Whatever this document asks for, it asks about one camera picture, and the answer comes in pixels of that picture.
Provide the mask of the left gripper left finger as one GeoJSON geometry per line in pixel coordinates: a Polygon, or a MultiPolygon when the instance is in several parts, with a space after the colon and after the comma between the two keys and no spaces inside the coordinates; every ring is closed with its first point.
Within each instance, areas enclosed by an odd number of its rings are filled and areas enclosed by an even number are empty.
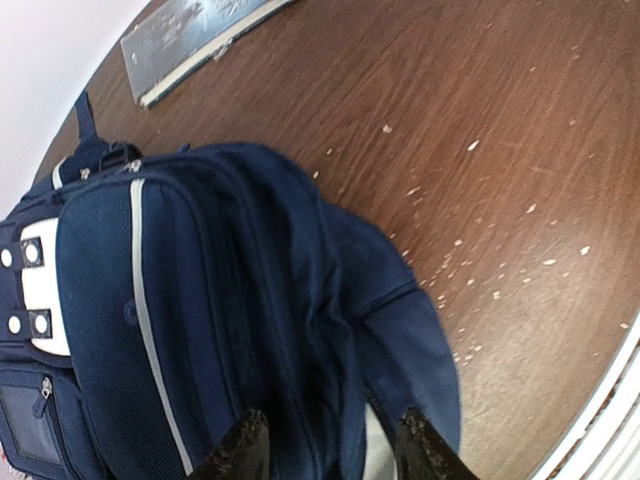
{"type": "Polygon", "coordinates": [[[191,480],[263,480],[270,478],[270,436],[266,415],[245,411],[227,431],[191,480]]]}

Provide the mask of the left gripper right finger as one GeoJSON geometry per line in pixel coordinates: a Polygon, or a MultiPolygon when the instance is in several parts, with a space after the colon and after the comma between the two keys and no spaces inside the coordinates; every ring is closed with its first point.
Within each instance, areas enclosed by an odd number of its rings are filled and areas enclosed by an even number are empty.
{"type": "Polygon", "coordinates": [[[396,429],[400,480],[478,480],[421,410],[411,407],[396,429]]]}

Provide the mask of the navy blue backpack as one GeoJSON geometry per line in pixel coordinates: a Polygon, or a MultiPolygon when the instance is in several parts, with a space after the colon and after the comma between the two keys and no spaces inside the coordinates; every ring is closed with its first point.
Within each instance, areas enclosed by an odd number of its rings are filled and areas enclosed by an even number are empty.
{"type": "Polygon", "coordinates": [[[226,143],[143,156],[97,133],[1,224],[1,447],[34,479],[232,471],[264,423],[265,479],[359,479],[366,414],[415,409],[452,451],[459,381],[389,237],[294,162],[226,143]]]}

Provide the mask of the red patterned bowl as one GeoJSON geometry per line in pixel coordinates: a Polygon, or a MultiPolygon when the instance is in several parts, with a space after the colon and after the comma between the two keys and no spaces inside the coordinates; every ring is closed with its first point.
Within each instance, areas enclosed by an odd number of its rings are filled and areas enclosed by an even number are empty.
{"type": "Polygon", "coordinates": [[[3,448],[0,448],[1,454],[1,478],[7,480],[20,480],[24,478],[22,472],[16,470],[8,461],[3,448]]]}

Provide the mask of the blue hardcover book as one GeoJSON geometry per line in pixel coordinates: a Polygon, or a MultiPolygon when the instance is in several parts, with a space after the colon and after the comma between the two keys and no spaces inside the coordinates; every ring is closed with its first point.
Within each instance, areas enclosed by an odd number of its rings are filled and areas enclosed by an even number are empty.
{"type": "Polygon", "coordinates": [[[149,108],[235,40],[287,7],[285,0],[167,1],[120,41],[132,96],[149,108]]]}

